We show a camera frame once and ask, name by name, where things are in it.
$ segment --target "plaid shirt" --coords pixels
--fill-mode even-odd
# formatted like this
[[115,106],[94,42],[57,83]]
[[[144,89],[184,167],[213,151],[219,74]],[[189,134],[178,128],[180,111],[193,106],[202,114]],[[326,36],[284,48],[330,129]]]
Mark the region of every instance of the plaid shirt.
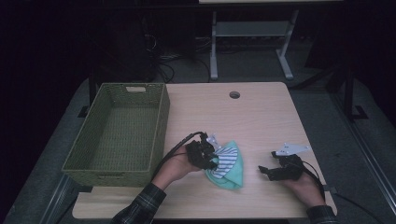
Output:
[[[149,183],[128,207],[122,209],[111,219],[111,223],[149,224],[165,197],[165,192]],[[339,223],[330,206],[312,207],[306,213],[312,224]]]

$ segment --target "floor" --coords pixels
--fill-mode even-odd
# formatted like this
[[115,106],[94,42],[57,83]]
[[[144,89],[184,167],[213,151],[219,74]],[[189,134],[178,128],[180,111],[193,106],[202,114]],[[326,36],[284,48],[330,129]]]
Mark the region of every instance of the floor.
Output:
[[[218,55],[219,79],[213,82],[266,82],[279,81],[294,86],[320,72],[305,68],[304,61],[310,50],[310,40],[294,40],[287,58],[294,80],[283,77],[275,48],[278,40],[268,41],[260,48],[235,48]],[[199,61],[174,60],[166,63],[175,71],[171,82],[207,82],[209,54],[197,54]],[[162,66],[168,77],[171,69]],[[162,76],[155,78],[163,82]],[[396,223],[384,190],[378,185],[371,164],[365,159],[362,145],[370,148],[392,186],[396,163],[396,130],[375,105],[370,92],[355,81],[354,105],[360,105],[368,119],[350,122],[340,109],[342,91],[329,94],[325,90],[328,78],[302,90],[290,91],[311,146],[329,187],[377,216],[383,223]],[[81,83],[57,129],[49,140],[35,169],[26,181],[18,199],[11,208],[6,224],[21,223],[108,223],[108,220],[77,220],[71,208],[80,191],[89,191],[63,176],[64,159],[78,134],[83,118],[78,118],[81,108],[89,104],[88,81]],[[337,216],[341,223],[378,223],[356,205],[333,195]],[[289,220],[291,224],[309,223],[307,219]]]

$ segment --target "green woven basket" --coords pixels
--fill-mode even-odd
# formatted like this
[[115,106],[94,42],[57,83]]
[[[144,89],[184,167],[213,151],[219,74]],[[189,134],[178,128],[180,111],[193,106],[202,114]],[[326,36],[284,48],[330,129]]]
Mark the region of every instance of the green woven basket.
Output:
[[144,187],[163,157],[165,84],[104,83],[63,172],[85,186]]

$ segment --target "teal cloth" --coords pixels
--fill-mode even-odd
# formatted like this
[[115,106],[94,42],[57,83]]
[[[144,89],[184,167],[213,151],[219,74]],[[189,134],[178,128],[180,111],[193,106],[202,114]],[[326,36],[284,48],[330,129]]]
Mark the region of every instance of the teal cloth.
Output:
[[[236,145],[235,141],[229,142],[224,147],[234,147],[238,151],[238,156],[236,159],[236,163],[233,168],[222,178],[216,178],[211,173],[210,170],[205,170],[205,174],[207,178],[223,189],[240,189],[243,186],[243,173],[244,173],[244,163],[242,161],[241,152]],[[219,162],[218,158],[212,160],[215,163]]]

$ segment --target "hand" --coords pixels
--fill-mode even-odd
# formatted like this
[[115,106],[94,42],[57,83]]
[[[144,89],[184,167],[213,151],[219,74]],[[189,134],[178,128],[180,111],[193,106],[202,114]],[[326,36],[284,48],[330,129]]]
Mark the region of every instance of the hand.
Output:
[[318,205],[326,205],[315,180],[306,173],[303,173],[298,180],[282,180],[286,187],[291,189],[297,198],[308,208]]
[[179,148],[174,154],[176,156],[171,157],[166,163],[163,164],[163,167],[161,167],[160,171],[155,175],[151,183],[164,190],[172,182],[183,178],[189,172],[201,170],[189,162],[186,153],[185,146]]

